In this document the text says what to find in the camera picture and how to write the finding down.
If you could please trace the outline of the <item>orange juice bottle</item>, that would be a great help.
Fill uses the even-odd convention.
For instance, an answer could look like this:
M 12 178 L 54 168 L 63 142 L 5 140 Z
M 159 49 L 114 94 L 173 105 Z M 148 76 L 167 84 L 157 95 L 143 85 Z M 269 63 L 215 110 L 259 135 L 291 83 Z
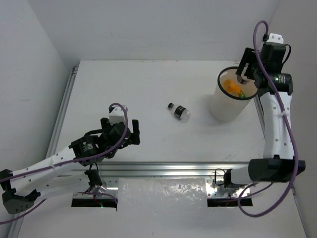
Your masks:
M 223 89 L 230 94 L 237 94 L 239 95 L 241 93 L 241 88 L 235 84 L 234 81 L 227 79 L 222 82 Z

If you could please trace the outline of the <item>clear bottle black cap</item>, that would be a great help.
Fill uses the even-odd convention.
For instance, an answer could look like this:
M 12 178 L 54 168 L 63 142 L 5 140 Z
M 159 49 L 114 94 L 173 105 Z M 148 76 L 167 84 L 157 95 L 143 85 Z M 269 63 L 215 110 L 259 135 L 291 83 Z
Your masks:
M 240 75 L 236 75 L 236 79 L 237 81 L 240 83 L 240 84 L 248 84 L 249 83 L 249 80 L 248 79 L 244 79 L 242 76 Z

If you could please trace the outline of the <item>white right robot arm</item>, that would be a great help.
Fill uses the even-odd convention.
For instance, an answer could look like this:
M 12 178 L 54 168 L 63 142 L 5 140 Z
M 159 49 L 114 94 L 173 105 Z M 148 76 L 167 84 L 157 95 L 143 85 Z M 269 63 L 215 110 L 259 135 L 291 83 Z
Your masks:
M 238 187 L 258 182 L 293 182 L 306 168 L 298 159 L 291 135 L 290 105 L 293 79 L 282 73 L 283 58 L 289 57 L 289 45 L 266 41 L 261 51 L 246 48 L 236 67 L 241 84 L 254 81 L 264 113 L 265 145 L 263 158 L 251 159 L 247 166 L 229 169 L 224 174 L 224 187 Z

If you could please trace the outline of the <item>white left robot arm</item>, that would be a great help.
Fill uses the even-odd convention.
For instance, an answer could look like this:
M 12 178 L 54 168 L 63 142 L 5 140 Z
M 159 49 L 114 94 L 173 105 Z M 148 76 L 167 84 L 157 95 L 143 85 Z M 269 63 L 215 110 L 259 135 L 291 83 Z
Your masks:
M 64 193 L 97 193 L 103 181 L 92 165 L 111 159 L 119 149 L 140 144 L 138 120 L 132 130 L 123 122 L 101 119 L 101 128 L 87 132 L 60 152 L 19 171 L 0 173 L 2 203 L 9 214 L 29 210 L 35 203 Z

